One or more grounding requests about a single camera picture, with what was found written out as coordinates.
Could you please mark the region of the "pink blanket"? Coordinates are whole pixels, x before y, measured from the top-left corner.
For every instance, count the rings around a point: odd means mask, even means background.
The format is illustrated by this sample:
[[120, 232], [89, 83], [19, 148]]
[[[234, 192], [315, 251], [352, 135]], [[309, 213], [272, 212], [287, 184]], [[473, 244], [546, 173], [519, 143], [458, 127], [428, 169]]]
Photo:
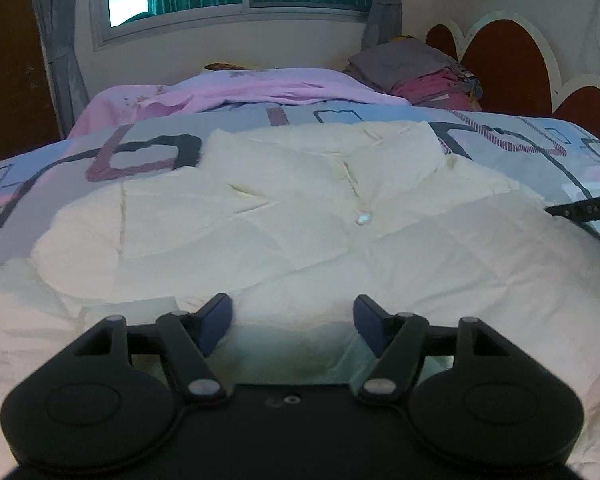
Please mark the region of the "pink blanket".
[[208, 112], [227, 104], [309, 105], [324, 101], [406, 105], [400, 96], [380, 93], [352, 77], [326, 68], [219, 70], [178, 84], [125, 84], [91, 99], [69, 139], [143, 120]]

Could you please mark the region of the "brown wooden door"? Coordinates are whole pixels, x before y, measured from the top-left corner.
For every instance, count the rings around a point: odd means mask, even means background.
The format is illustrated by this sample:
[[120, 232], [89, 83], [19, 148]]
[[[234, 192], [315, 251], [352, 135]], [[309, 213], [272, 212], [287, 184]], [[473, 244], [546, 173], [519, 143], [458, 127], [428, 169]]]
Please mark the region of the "brown wooden door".
[[0, 160], [59, 139], [32, 0], [0, 0]]

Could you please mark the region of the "red white scalloped headboard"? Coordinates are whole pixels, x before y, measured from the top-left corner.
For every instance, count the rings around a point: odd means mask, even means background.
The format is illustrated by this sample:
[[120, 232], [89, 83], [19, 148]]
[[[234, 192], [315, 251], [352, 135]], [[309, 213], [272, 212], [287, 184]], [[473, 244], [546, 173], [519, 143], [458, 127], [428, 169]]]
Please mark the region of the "red white scalloped headboard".
[[428, 30], [425, 42], [477, 77], [486, 112], [553, 117], [600, 140], [600, 75], [564, 78], [550, 43], [523, 16], [491, 12], [467, 32], [446, 18]]

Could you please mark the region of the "right grey curtain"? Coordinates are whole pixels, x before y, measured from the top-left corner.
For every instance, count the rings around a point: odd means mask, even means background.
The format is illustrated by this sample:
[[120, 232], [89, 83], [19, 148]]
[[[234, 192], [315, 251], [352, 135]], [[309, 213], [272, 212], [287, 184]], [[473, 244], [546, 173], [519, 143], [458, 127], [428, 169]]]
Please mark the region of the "right grey curtain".
[[386, 44], [402, 35], [402, 0], [372, 0], [362, 36], [361, 50]]

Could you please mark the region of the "cream white puffer jacket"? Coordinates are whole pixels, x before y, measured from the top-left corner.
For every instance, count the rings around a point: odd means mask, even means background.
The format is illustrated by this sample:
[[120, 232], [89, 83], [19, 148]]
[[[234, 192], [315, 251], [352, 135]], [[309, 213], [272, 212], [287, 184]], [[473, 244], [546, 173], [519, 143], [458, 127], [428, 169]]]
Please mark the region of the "cream white puffer jacket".
[[[197, 166], [62, 208], [0, 262], [0, 405], [101, 318], [150, 323], [218, 292], [234, 327], [213, 365], [232, 382], [352, 378], [358, 295], [481, 318], [580, 396], [569, 461], [600, 479], [600, 239], [423, 122], [218, 130]], [[0, 477], [12, 466], [0, 430]]]

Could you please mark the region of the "grey curtain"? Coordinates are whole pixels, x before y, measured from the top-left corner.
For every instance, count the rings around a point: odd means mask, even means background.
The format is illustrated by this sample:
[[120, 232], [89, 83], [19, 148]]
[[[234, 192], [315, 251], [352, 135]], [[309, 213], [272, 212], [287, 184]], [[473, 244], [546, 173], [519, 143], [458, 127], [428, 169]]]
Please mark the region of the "grey curtain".
[[32, 0], [60, 135], [65, 139], [88, 103], [76, 58], [76, 0]]
[[372, 0], [362, 36], [361, 50], [386, 44], [402, 35], [402, 0]]

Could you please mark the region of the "patterned grey blue bedsheet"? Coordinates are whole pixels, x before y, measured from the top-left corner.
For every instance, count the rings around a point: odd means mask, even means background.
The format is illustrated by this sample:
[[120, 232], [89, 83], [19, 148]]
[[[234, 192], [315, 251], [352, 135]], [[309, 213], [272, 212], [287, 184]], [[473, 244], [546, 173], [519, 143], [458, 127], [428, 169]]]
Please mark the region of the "patterned grey blue bedsheet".
[[216, 129], [395, 120], [428, 122], [445, 151], [498, 170], [553, 204], [600, 196], [600, 140], [569, 120], [346, 101], [229, 105], [105, 129], [0, 162], [0, 263], [29, 255], [59, 209], [109, 181], [195, 165]]

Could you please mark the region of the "stack of folded clothes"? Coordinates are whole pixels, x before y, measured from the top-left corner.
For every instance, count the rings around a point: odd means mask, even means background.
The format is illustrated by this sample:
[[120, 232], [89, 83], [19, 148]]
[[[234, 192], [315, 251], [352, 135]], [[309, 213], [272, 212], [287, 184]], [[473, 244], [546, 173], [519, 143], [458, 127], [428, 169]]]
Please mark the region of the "stack of folded clothes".
[[410, 36], [358, 52], [349, 58], [344, 72], [414, 106], [481, 110], [478, 78], [454, 58]]

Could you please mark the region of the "left grey curtain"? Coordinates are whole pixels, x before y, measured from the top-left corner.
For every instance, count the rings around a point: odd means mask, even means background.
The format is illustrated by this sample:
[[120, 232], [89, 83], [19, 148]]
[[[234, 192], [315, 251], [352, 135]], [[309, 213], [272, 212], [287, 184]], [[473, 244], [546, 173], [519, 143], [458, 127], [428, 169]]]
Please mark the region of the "left grey curtain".
[[88, 103], [76, 58], [76, 0], [32, 0], [60, 135], [65, 139]]

